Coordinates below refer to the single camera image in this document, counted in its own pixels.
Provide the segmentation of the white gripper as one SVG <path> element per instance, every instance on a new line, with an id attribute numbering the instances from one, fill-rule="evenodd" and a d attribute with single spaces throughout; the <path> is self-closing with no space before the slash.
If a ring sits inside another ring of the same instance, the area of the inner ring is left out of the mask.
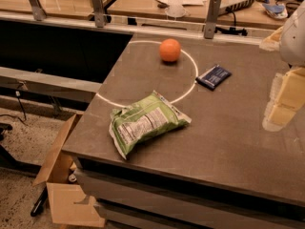
<path id="1" fill-rule="evenodd" d="M 259 48 L 268 52 L 279 50 L 282 60 L 292 66 L 305 65 L 305 1 L 283 28 L 278 28 L 261 41 Z M 304 105 L 305 68 L 294 67 L 285 74 L 277 73 L 265 109 L 263 128 L 270 132 L 280 131 Z"/>

